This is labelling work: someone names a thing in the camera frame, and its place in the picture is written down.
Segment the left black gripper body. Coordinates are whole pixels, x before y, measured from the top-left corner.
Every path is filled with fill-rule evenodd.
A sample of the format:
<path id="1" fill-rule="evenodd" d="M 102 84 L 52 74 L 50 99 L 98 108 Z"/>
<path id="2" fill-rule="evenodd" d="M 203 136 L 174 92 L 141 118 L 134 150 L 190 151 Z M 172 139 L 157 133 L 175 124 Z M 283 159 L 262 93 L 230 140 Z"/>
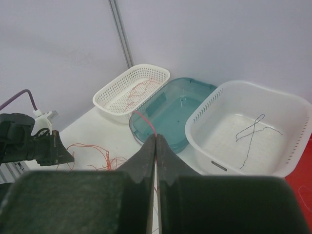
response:
<path id="1" fill-rule="evenodd" d="M 47 127 L 31 135 L 34 125 L 35 119 L 25 114 L 0 115 L 1 163 L 36 160 L 43 166 L 49 161 L 53 137 Z"/>

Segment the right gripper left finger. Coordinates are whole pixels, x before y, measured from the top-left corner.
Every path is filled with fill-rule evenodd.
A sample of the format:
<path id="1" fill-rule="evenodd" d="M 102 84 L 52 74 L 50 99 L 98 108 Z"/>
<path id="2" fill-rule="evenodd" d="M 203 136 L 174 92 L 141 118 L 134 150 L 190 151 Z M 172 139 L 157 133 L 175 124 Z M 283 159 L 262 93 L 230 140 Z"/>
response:
<path id="1" fill-rule="evenodd" d="M 3 234 L 150 234 L 156 137 L 113 171 L 31 171 L 0 205 Z"/>

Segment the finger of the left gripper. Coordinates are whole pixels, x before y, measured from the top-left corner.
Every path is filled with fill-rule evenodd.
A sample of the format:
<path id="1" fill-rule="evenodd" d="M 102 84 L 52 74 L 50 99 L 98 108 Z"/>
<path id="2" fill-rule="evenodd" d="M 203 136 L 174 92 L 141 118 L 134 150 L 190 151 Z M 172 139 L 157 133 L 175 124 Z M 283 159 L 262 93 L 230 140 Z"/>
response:
<path id="1" fill-rule="evenodd" d="M 66 150 L 60 138 L 57 139 L 58 164 L 75 162 L 74 157 Z"/>

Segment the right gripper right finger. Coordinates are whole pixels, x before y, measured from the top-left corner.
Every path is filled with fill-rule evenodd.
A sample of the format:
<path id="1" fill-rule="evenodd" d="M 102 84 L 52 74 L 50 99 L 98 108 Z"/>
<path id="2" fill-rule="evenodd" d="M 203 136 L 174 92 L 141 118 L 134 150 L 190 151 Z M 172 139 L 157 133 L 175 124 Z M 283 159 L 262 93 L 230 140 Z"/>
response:
<path id="1" fill-rule="evenodd" d="M 284 179 L 200 175 L 156 137 L 161 234 L 307 234 L 310 229 Z"/>

